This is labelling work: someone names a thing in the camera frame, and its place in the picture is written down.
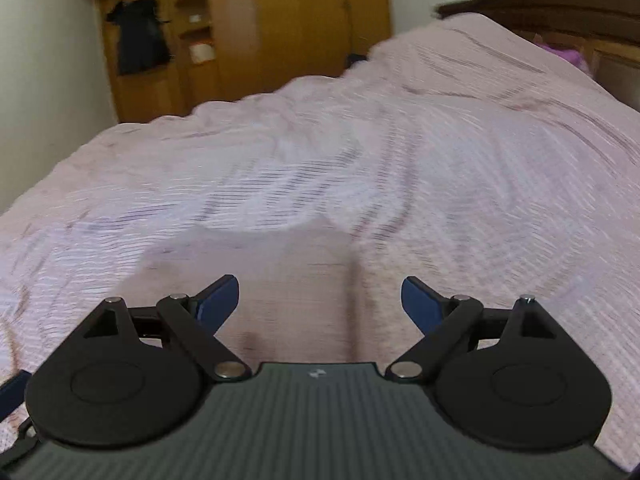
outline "wooden wardrobe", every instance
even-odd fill
[[[349,54],[365,55],[390,36],[388,0],[158,0],[172,61],[120,76],[120,29],[105,18],[121,0],[98,1],[121,122],[184,116],[200,103],[273,91],[298,76],[339,76]],[[199,43],[215,58],[194,62]]]

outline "metal screw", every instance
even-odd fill
[[[242,377],[245,372],[244,365],[237,361],[225,361],[216,365],[216,375],[223,379],[237,379]]]
[[[413,379],[422,373],[422,367],[413,361],[393,363],[391,373],[401,379]]]

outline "hanging garment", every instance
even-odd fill
[[[157,10],[157,0],[136,0],[131,3],[119,2],[107,15],[108,22],[120,26],[120,75],[144,72],[171,60]]]

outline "wooden headboard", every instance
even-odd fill
[[[640,0],[463,0],[436,12],[478,12],[529,41],[576,48],[598,83],[640,111]]]

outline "pink bedspread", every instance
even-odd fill
[[[629,467],[640,460],[639,160],[640,114],[478,15],[382,43],[340,79],[123,124],[0,219],[2,374],[37,368],[131,286],[151,248],[195,228],[322,216],[358,255],[359,359],[384,365],[419,338],[399,309],[408,274],[489,306],[534,292],[609,378],[598,446]],[[344,332],[344,316],[332,320]]]

